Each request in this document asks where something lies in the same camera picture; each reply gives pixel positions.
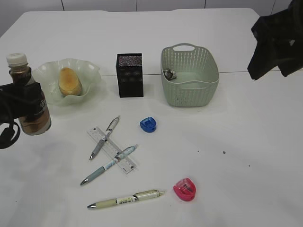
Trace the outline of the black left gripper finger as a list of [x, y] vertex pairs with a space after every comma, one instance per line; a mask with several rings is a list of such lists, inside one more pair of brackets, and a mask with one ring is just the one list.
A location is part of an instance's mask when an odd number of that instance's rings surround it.
[[23, 111], [27, 115], [41, 116], [45, 112], [45, 96], [37, 82], [22, 87]]

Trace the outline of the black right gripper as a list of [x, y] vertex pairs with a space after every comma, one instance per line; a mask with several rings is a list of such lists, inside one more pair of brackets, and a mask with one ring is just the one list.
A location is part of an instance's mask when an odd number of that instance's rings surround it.
[[303, 67], [302, 7], [261, 16], [251, 31], [257, 41], [247, 68], [252, 80], [260, 79], [277, 65], [284, 77]]

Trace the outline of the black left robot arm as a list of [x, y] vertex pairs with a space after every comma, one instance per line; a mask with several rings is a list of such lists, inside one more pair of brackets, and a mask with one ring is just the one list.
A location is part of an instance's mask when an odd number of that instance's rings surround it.
[[32, 124], [36, 120], [40, 123], [40, 117], [45, 111], [45, 96], [39, 83], [1, 85], [0, 123], [9, 126], [0, 134], [0, 148], [8, 148], [19, 139], [21, 128], [15, 119], [25, 117], [26, 123]]

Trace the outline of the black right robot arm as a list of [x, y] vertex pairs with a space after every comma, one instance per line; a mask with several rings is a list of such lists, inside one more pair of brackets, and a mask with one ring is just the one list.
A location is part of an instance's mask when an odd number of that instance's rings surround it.
[[258, 80], [274, 67], [284, 77], [303, 68], [303, 2], [293, 0], [288, 8], [262, 16], [251, 31], [257, 41], [248, 65], [253, 80]]

